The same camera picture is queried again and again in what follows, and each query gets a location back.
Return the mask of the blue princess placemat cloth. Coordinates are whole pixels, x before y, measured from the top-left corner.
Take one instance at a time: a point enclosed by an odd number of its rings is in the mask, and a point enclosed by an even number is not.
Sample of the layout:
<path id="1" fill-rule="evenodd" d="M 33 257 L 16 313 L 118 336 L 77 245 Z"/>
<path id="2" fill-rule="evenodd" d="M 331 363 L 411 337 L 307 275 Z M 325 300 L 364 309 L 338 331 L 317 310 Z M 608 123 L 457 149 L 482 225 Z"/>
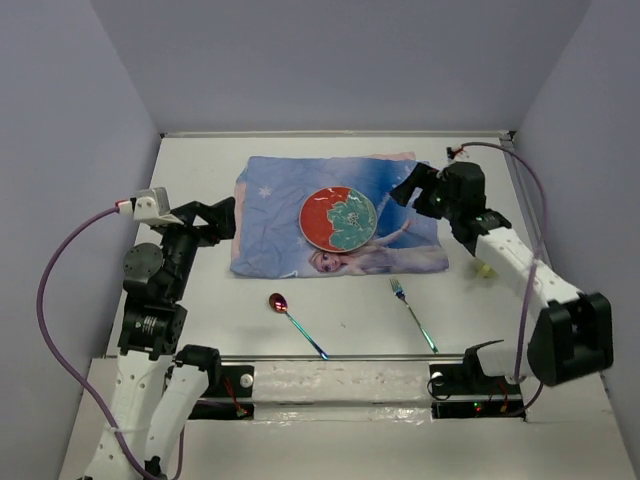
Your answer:
<path id="1" fill-rule="evenodd" d="M 418 166 L 412 152 L 333 158 L 252 156 L 239 175 L 231 270 L 264 278 L 425 274 L 448 269 L 435 220 L 399 206 L 393 188 Z M 332 252 L 300 226 L 313 194 L 344 187 L 369 199 L 376 230 L 363 245 Z"/>

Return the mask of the red and teal plate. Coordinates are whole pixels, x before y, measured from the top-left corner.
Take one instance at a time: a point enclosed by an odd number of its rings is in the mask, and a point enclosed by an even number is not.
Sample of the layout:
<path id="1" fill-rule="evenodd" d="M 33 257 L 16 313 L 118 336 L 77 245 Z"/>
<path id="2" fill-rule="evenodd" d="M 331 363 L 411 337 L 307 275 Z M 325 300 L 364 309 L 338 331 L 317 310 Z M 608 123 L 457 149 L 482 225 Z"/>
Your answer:
<path id="1" fill-rule="evenodd" d="M 334 186 L 312 193 L 302 204 L 299 227 L 315 248 L 347 253 L 363 247 L 376 233 L 373 203 L 350 187 Z"/>

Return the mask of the iridescent spoon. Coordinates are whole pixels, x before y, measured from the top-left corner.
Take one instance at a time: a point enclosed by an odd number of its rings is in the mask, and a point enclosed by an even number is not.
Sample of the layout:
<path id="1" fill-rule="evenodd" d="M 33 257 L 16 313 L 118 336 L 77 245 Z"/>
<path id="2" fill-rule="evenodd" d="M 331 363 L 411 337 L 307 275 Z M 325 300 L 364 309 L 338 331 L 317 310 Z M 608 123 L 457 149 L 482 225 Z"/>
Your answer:
<path id="1" fill-rule="evenodd" d="M 268 299 L 269 306 L 273 311 L 279 314 L 285 315 L 292 325 L 299 331 L 299 333 L 307 340 L 307 342 L 314 348 L 321 359 L 327 361 L 329 359 L 328 354 L 321 348 L 317 342 L 309 335 L 309 333 L 299 324 L 299 322 L 289 313 L 288 303 L 284 296 L 280 293 L 272 293 Z"/>

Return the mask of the pale yellow cup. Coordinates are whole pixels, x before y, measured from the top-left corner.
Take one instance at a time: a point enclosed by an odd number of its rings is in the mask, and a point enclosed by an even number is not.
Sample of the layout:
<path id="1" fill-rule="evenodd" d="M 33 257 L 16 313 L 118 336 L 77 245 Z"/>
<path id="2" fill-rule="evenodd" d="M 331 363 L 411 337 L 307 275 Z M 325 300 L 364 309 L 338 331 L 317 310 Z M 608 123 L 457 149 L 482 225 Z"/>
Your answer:
<path id="1" fill-rule="evenodd" d="M 495 278 L 497 276 L 496 271 L 483 260 L 475 258 L 473 260 L 473 266 L 476 276 L 479 278 Z"/>

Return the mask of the iridescent fork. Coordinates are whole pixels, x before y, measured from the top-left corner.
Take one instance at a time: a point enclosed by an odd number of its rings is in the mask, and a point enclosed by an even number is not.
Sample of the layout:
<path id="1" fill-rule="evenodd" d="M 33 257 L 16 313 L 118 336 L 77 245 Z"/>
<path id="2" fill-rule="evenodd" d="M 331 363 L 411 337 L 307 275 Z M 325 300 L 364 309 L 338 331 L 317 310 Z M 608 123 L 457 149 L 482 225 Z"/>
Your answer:
<path id="1" fill-rule="evenodd" d="M 393 290 L 394 295 L 404 304 L 404 306 L 408 310 L 409 314 L 411 315 L 412 319 L 414 320 L 415 324 L 417 325 L 418 329 L 420 330 L 421 335 L 423 336 L 423 338 L 427 342 L 427 344 L 428 344 L 429 348 L 431 349 L 431 351 L 434 354 L 439 354 L 440 350 L 438 349 L 438 347 L 437 347 L 436 343 L 434 342 L 433 338 L 428 333 L 426 328 L 422 325 L 422 323 L 418 319 L 417 315 L 415 314 L 414 310 L 412 309 L 411 305 L 409 304 L 409 302 L 408 302 L 408 300 L 406 298 L 405 291 L 404 291 L 401 283 L 399 282 L 399 280 L 397 278 L 395 278 L 395 277 L 392 277 L 389 280 L 389 282 L 390 282 L 390 285 L 391 285 L 391 288 Z"/>

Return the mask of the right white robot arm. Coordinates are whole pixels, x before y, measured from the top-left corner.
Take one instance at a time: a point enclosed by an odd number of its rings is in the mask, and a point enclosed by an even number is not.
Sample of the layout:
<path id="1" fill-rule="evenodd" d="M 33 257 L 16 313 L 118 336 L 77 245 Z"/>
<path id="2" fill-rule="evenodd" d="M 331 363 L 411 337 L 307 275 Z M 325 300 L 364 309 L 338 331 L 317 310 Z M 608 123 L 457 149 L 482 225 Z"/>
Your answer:
<path id="1" fill-rule="evenodd" d="M 460 379 L 468 390 L 482 392 L 497 376 L 516 382 L 534 377 L 553 387 L 613 365 L 609 300 L 562 279 L 502 214 L 487 207 L 479 165 L 454 162 L 437 170 L 420 163 L 390 196 L 420 215 L 447 220 L 453 237 L 522 302 L 514 346 L 490 343 L 461 366 Z"/>

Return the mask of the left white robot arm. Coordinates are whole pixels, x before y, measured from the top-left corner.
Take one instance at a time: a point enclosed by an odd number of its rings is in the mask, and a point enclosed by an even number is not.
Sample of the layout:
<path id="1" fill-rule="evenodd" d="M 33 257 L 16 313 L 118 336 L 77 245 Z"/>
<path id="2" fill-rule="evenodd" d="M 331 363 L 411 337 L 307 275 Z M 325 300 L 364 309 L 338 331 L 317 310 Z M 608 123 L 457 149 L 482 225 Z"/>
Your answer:
<path id="1" fill-rule="evenodd" d="M 193 407 L 221 383 L 218 350 L 178 346 L 187 316 L 179 302 L 198 249 L 234 237 L 234 198 L 170 208 L 164 190 L 147 190 L 132 208 L 161 240 L 132 247 L 123 260 L 115 390 L 87 479 L 166 478 Z"/>

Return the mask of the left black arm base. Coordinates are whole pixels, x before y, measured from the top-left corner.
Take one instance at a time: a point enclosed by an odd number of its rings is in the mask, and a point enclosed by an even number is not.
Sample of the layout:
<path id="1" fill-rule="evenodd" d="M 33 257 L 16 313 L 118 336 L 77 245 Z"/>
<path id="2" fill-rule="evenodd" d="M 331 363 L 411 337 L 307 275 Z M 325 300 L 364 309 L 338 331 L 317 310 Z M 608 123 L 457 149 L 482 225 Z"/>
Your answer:
<path id="1" fill-rule="evenodd" d="M 210 383 L 196 401 L 189 420 L 245 421 L 254 416 L 255 368 L 249 364 L 222 364 L 216 383 Z"/>

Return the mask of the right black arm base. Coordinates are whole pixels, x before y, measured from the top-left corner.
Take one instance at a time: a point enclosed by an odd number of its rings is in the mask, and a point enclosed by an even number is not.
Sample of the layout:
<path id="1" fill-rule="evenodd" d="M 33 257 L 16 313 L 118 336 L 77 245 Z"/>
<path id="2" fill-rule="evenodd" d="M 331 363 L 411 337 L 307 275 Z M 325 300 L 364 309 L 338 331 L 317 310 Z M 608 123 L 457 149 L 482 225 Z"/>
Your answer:
<path id="1" fill-rule="evenodd" d="M 462 364 L 433 364 L 427 381 L 434 420 L 462 420 L 517 416 L 524 405 L 521 388 L 504 377 L 478 378 Z"/>

